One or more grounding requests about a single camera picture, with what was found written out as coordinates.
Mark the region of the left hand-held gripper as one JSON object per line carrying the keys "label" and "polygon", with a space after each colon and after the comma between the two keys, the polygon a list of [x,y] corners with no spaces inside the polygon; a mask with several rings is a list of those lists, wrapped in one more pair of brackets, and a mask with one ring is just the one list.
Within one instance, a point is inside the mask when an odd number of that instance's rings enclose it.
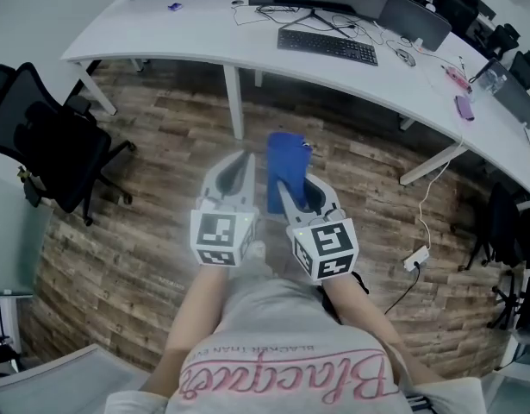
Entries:
{"label": "left hand-held gripper", "polygon": [[[238,151],[211,167],[201,196],[190,213],[190,248],[208,267],[239,267],[256,235],[259,210],[254,207],[256,158]],[[242,205],[224,199],[239,194]]]}

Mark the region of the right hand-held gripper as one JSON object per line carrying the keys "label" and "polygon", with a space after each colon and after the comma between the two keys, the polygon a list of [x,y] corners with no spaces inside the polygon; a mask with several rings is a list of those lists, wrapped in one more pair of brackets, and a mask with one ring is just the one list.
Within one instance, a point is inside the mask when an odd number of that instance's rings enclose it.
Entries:
{"label": "right hand-held gripper", "polygon": [[309,210],[303,210],[284,182],[277,182],[291,242],[291,252],[310,280],[349,274],[359,254],[352,219],[340,208],[335,190],[308,173],[304,193]]}

